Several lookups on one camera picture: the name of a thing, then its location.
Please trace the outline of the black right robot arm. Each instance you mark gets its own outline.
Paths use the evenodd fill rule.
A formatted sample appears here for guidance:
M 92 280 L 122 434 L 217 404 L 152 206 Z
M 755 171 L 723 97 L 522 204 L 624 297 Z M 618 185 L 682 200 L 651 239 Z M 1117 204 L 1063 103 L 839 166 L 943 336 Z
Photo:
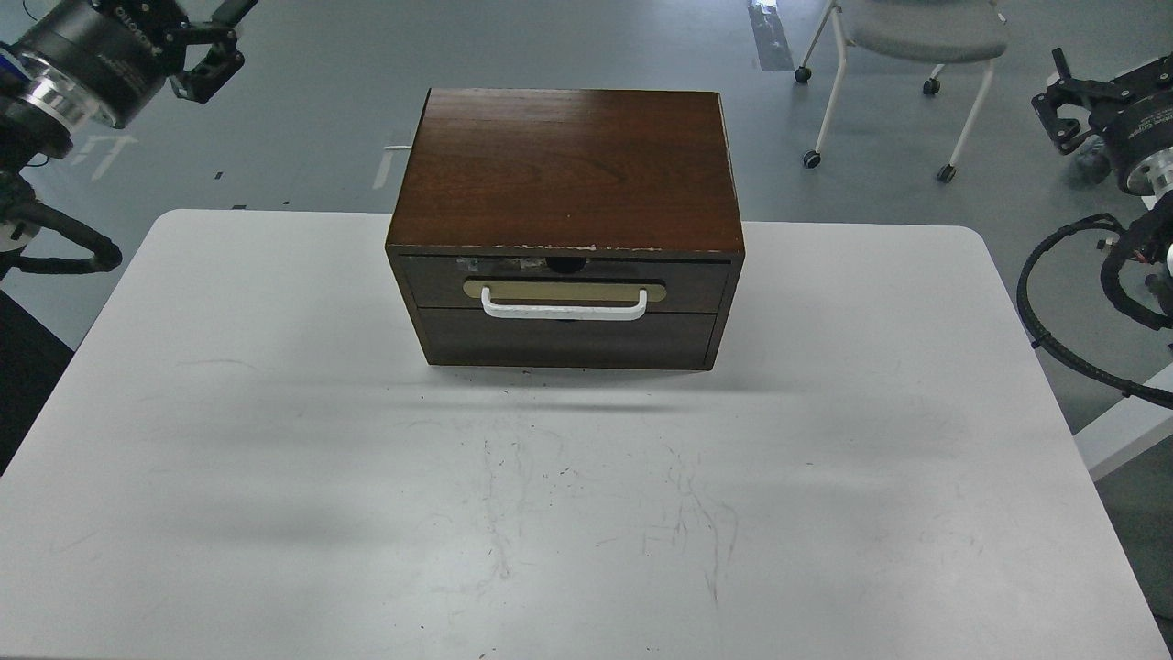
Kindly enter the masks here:
M 1169 266 L 1169 155 L 1172 155 L 1172 91 L 1169 91 L 1169 55 L 1157 57 L 1110 81 L 1076 79 L 1062 49 L 1052 50 L 1057 79 L 1031 101 L 1040 125 L 1056 150 L 1076 154 L 1090 137 L 1101 140 L 1103 157 L 1116 173 L 1123 193 L 1157 199 L 1146 213 L 1128 226 L 1112 215 L 1091 215 L 1080 222 L 1062 225 L 1031 251 L 1015 285 L 1015 309 L 1031 338 L 1035 349 L 1049 355 L 1082 376 L 1160 408 L 1172 404 L 1169 392 L 1135 383 L 1086 362 L 1069 351 L 1051 333 L 1032 309 L 1029 279 L 1045 252 L 1067 237 L 1082 231 L 1101 230 L 1116 234 L 1106 243 L 1099 283 L 1103 295 L 1120 314 L 1148 329 L 1168 329 L 1169 313 L 1155 312 L 1130 295 L 1120 283 L 1120 272 L 1130 260 Z

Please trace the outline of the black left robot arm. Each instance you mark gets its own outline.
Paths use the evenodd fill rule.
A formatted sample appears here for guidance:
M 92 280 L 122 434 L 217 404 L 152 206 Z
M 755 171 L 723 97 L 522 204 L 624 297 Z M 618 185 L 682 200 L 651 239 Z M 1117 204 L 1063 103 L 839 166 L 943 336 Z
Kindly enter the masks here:
M 4 467 L 150 227 L 235 206 L 274 1 L 5 1 Z

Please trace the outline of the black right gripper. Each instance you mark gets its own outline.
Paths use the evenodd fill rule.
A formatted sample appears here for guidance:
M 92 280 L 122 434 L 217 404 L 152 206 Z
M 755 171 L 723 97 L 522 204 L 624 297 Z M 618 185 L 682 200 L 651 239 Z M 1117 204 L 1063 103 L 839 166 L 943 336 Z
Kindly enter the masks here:
M 1031 106 L 1052 145 L 1067 156 L 1101 135 L 1117 188 L 1133 196 L 1157 195 L 1153 179 L 1169 163 L 1169 88 L 1141 91 L 1130 72 L 1110 81 L 1076 79 L 1063 49 L 1051 54 L 1057 79 Z

